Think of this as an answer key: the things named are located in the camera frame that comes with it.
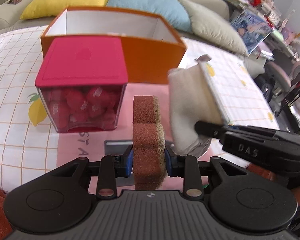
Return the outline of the cluttered side shelf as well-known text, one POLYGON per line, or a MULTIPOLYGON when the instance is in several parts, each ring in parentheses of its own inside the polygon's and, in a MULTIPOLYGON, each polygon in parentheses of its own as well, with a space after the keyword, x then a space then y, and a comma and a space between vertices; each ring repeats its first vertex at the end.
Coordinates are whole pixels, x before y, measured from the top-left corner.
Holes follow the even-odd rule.
POLYGON ((288 20, 293 16, 294 10, 285 18, 275 6, 274 0, 224 0, 229 4, 230 18, 233 20, 243 10, 250 10, 270 25, 272 32, 265 42, 271 49, 277 49, 285 54, 291 61, 300 61, 297 47, 300 47, 300 35, 293 32, 283 34, 288 20))

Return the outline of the lemon pattern checked tablecloth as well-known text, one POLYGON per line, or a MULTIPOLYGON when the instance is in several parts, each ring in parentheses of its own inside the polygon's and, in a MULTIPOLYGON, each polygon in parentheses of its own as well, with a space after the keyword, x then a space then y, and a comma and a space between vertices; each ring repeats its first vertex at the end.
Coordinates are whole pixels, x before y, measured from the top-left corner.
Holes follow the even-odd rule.
POLYGON ((42 63, 40 36, 45 27, 0 33, 0 188, 6 192, 78 157, 104 156, 106 140, 130 140, 133 99, 156 96, 165 137, 171 140, 168 87, 127 85, 113 131, 59 134, 44 111, 34 81, 42 63))

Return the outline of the red lidded clear container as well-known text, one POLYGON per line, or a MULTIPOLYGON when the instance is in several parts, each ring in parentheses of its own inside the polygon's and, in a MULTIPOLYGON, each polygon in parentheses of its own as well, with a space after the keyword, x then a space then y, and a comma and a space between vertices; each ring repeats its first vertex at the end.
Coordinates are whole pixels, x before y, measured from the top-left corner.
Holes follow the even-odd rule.
POLYGON ((119 38, 65 36, 52 41, 35 86, 56 132, 111 131, 127 81, 119 38))

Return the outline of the beige grey cushion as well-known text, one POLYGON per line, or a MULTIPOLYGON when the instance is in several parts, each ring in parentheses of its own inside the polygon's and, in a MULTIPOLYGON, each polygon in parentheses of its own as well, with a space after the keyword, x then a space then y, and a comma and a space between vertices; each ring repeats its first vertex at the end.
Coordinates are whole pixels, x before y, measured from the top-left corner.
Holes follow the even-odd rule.
POLYGON ((248 56, 239 33, 216 12, 189 0, 178 0, 187 11, 194 35, 233 53, 248 56))

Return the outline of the orange cardboard box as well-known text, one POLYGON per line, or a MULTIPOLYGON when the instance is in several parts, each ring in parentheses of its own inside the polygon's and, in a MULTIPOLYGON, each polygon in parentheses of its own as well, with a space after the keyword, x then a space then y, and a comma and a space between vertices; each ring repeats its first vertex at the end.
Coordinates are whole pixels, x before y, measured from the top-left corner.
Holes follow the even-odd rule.
POLYGON ((128 81, 167 84, 167 73, 177 68, 186 45, 160 15, 114 7, 68 7, 41 35, 45 55, 57 37, 94 35, 121 40, 128 81))

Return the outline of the light blue cushion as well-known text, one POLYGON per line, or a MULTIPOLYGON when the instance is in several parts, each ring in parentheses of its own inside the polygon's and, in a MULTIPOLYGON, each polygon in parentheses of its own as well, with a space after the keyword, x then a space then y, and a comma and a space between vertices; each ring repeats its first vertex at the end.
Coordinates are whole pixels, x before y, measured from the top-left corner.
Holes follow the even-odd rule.
POLYGON ((192 32, 190 17, 178 0, 109 0, 107 6, 158 14, 175 29, 192 32))

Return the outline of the brown scouring sponge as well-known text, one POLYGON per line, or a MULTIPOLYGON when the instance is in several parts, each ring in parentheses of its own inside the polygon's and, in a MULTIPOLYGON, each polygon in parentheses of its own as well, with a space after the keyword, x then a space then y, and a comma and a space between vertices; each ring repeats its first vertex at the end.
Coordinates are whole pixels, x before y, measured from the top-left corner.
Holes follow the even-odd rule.
POLYGON ((166 176, 165 133, 155 96, 134 97, 133 175, 136 190, 156 190, 166 176))

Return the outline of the pink chair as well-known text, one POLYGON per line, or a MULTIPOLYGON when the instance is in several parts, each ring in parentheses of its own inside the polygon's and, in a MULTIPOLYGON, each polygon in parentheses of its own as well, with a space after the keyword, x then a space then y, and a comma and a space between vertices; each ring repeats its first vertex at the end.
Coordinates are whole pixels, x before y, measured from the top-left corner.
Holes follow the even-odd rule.
POLYGON ((266 63, 265 70, 279 84, 286 99, 292 101, 300 90, 300 61, 293 64, 290 76, 273 61, 266 63))

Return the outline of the blue anime picture board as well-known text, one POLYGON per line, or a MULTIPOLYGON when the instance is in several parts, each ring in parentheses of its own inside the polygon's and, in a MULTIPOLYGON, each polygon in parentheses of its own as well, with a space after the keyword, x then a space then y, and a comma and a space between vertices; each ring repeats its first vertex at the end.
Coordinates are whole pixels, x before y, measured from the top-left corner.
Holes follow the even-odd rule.
POLYGON ((249 10, 242 11, 234 18, 231 26, 239 33, 249 55, 273 32, 267 21, 249 10))

